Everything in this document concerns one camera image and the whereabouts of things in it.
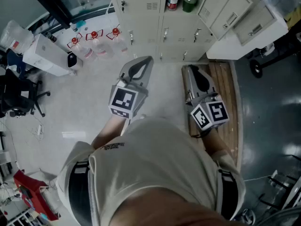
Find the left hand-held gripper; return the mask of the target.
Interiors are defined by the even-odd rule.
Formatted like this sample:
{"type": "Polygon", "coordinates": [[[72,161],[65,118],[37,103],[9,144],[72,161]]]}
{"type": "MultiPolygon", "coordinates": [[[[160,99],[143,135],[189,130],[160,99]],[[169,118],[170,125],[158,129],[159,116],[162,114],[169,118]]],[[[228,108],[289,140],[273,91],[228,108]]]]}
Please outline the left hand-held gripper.
{"type": "Polygon", "coordinates": [[[142,56],[127,62],[112,86],[108,108],[112,115],[131,120],[143,105],[153,69],[152,56],[142,56]]]}

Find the beige metal locker cabinet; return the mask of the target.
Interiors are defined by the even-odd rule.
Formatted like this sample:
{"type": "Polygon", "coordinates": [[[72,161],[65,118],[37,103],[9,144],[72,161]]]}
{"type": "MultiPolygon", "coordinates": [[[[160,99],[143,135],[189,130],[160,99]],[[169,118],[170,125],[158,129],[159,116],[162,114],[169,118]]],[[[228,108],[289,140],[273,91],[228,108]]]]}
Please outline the beige metal locker cabinet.
{"type": "Polygon", "coordinates": [[[254,7],[267,5],[264,0],[198,0],[186,13],[183,0],[176,10],[167,9],[167,0],[124,0],[122,12],[121,1],[112,3],[133,56],[162,62],[198,61],[254,7]]]}

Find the green bottle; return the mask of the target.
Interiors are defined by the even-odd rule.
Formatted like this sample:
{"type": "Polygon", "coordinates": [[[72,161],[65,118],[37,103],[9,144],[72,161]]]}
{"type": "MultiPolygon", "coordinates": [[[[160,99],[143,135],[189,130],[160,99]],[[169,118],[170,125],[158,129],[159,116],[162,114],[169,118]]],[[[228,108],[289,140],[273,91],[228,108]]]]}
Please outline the green bottle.
{"type": "Polygon", "coordinates": [[[183,0],[183,4],[182,4],[182,10],[186,13],[190,13],[198,0],[183,0]]]}

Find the person's left forearm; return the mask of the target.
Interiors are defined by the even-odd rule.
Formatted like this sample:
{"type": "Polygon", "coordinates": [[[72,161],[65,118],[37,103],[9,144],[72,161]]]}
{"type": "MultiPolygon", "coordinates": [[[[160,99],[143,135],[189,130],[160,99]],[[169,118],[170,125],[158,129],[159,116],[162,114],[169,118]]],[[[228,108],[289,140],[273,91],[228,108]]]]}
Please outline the person's left forearm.
{"type": "Polygon", "coordinates": [[[112,115],[110,119],[106,122],[103,129],[99,132],[99,134],[93,140],[91,146],[97,150],[108,144],[114,138],[119,137],[124,128],[126,119],[112,115]]]}

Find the person's right forearm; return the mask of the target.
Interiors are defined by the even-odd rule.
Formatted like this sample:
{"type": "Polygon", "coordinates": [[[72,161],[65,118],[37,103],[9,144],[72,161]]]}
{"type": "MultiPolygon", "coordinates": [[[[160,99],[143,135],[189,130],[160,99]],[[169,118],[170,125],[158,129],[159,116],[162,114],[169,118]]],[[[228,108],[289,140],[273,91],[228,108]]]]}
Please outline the person's right forearm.
{"type": "Polygon", "coordinates": [[[202,141],[206,152],[210,156],[219,151],[226,151],[229,155],[231,155],[230,149],[221,139],[216,129],[212,129],[206,136],[202,138],[202,141]]]}

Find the white desk unit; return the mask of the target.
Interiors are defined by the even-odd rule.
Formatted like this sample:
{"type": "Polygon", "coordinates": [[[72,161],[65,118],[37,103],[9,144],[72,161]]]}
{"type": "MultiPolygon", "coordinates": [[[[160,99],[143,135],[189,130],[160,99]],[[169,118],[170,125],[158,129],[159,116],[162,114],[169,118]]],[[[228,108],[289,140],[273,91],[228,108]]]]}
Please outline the white desk unit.
{"type": "Polygon", "coordinates": [[[254,7],[206,52],[209,59],[238,60],[288,33],[285,20],[267,5],[254,7]]]}

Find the black wheeled cart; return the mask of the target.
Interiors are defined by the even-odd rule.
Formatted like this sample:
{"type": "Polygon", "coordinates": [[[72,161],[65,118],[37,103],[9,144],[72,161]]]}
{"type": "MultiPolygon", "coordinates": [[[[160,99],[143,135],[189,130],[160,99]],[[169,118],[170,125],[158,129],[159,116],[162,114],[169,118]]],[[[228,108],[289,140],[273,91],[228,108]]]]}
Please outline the black wheeled cart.
{"type": "Polygon", "coordinates": [[[263,68],[266,68],[276,62],[279,62],[291,55],[301,53],[301,24],[296,24],[286,35],[277,39],[273,44],[277,56],[263,64],[257,60],[250,60],[250,70],[255,78],[261,78],[263,75],[263,68]]]}

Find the person's beige shirt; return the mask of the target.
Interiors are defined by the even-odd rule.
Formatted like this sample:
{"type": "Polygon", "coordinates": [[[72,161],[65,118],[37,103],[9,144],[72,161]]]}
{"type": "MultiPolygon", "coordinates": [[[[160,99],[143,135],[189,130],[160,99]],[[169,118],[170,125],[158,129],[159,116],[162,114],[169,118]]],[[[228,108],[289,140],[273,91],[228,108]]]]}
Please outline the person's beige shirt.
{"type": "Polygon", "coordinates": [[[245,183],[232,156],[146,117],[95,150],[77,142],[56,181],[81,226],[237,226],[245,183]]]}

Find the white box appliance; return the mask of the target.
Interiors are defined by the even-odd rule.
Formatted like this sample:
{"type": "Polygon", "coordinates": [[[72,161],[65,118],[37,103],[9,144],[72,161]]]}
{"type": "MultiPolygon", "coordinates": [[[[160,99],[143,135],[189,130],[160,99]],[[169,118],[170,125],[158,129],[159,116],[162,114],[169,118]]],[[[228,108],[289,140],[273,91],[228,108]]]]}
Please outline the white box appliance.
{"type": "Polygon", "coordinates": [[[68,54],[42,34],[34,37],[34,43],[24,52],[23,62],[57,77],[76,75],[67,65],[68,54]]]}

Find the black framed glass partition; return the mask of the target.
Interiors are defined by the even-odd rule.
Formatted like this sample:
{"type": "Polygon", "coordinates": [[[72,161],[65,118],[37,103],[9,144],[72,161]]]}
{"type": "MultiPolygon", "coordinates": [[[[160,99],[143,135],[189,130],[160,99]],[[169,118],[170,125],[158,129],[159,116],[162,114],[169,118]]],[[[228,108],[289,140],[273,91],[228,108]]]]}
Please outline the black framed glass partition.
{"type": "Polygon", "coordinates": [[[70,23],[114,12],[111,0],[37,0],[63,28],[70,23]]]}

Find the black office chair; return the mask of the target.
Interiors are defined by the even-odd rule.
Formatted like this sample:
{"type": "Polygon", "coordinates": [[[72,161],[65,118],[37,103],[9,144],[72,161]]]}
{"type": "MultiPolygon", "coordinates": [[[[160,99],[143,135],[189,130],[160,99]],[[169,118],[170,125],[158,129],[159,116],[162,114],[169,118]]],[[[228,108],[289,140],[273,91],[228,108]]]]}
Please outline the black office chair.
{"type": "Polygon", "coordinates": [[[0,76],[0,118],[9,113],[11,117],[34,114],[38,110],[42,117],[38,100],[43,96],[50,96],[50,91],[39,93],[42,81],[33,82],[28,78],[19,78],[10,69],[0,76]]]}

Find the clear plastic bag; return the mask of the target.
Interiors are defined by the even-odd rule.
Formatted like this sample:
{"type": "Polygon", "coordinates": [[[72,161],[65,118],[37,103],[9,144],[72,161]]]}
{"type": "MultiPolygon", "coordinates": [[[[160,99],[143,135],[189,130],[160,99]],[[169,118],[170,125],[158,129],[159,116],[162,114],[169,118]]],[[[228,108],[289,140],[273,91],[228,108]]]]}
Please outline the clear plastic bag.
{"type": "Polygon", "coordinates": [[[32,32],[21,27],[15,20],[8,22],[0,37],[0,45],[17,54],[23,54],[33,42],[34,35],[32,32]]]}

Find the red box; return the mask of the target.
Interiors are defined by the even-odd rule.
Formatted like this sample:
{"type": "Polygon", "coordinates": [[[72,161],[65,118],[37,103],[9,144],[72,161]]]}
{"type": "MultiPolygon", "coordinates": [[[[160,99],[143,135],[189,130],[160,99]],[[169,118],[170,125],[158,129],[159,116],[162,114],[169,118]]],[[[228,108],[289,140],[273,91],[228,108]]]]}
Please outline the red box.
{"type": "Polygon", "coordinates": [[[27,206],[45,217],[48,221],[59,219],[59,213],[54,213],[42,195],[41,189],[49,188],[44,181],[33,179],[25,175],[21,170],[18,170],[14,174],[13,179],[18,191],[22,193],[22,200],[27,206]]]}

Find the white shelf rack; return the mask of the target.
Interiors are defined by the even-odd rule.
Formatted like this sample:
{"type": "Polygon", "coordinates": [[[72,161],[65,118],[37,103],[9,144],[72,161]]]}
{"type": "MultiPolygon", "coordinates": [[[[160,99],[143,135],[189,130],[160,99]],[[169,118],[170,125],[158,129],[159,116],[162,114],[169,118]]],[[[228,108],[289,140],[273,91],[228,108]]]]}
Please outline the white shelf rack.
{"type": "Polygon", "coordinates": [[[28,209],[22,211],[17,216],[15,216],[13,219],[9,220],[7,226],[35,226],[29,220],[30,209],[31,208],[28,208],[28,209]]]}

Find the metal frame rack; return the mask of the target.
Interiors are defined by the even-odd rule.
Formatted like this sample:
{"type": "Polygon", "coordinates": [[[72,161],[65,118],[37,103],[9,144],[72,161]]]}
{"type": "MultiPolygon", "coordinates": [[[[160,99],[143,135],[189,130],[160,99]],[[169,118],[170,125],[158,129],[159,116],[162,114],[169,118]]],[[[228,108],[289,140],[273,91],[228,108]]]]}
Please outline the metal frame rack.
{"type": "Polygon", "coordinates": [[[273,172],[264,177],[255,208],[258,223],[301,202],[301,154],[288,154],[272,162],[273,172]]]}

